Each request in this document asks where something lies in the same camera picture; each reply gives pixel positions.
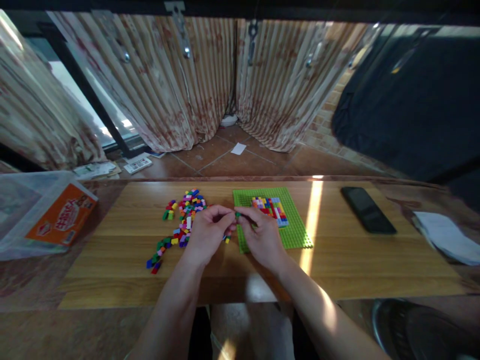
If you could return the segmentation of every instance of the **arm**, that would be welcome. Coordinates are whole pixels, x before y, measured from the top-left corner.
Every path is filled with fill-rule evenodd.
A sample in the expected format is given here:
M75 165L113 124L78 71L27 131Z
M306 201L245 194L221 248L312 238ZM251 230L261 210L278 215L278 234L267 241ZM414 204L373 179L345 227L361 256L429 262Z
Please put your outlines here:
M234 223L234 211L220 205L195 216L188 246L163 287L128 360L187 358L202 273L222 242L224 232L235 229Z
M252 255L290 295L319 355L331 359L389 359L285 251L277 222L253 207L236 207Z

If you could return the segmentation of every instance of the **clear plastic container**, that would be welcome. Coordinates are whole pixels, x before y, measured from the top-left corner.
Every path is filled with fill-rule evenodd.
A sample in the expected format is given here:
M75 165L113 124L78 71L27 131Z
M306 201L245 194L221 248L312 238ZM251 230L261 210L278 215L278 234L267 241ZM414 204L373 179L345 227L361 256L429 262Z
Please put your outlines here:
M88 209L79 207L79 194ZM65 199L73 204L68 213ZM0 261L66 252L97 200L70 171L0 175Z

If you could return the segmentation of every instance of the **brick wall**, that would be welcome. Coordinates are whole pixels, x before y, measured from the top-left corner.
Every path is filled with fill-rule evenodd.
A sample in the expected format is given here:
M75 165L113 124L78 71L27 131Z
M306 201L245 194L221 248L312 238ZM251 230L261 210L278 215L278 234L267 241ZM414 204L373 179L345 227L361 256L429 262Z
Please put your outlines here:
M301 142L317 150L347 159L352 163L361 164L398 178L406 178L407 176L400 171L392 169L378 160L341 145L333 136L332 116L337 108L337 104L339 103L345 85L347 85L353 73L354 70L346 70L326 102L323 104L321 111L317 114L310 127L307 129Z

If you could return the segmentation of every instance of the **paper scrap on floor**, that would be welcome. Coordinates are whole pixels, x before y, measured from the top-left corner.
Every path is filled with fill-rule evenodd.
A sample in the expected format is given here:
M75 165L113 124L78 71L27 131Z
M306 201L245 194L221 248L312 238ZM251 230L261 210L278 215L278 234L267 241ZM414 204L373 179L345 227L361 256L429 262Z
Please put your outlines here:
M121 172L121 169L115 162L106 161L79 166L74 168L73 172L77 180L90 180L118 174Z
M241 153L244 152L245 148L247 147L247 145L243 145L239 142L236 143L235 147L232 149L232 151L230 151L232 154L235 154L235 155L240 155Z
M133 164L133 163L136 163L137 161L139 161L141 159L148 158L149 156L150 156L149 153L142 152L140 155L134 156L130 159L128 159L126 157L124 157L123 159L126 161L127 164Z
M480 245L466 237L449 217L423 211L414 211L414 214L431 244L463 264L480 265Z
M135 173L138 173L140 170L148 168L151 165L152 165L152 162L148 158L144 157L144 158L141 158L140 160L137 160L137 161L135 161L131 164L125 165L123 168L130 175L133 175Z

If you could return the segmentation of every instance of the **smartphone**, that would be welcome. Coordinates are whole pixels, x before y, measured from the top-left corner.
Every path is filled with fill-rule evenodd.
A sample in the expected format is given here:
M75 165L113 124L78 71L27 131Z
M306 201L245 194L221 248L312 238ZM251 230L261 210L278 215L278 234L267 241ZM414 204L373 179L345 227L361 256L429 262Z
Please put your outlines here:
M365 230L373 234L396 234L397 230L362 187L342 187L343 197Z

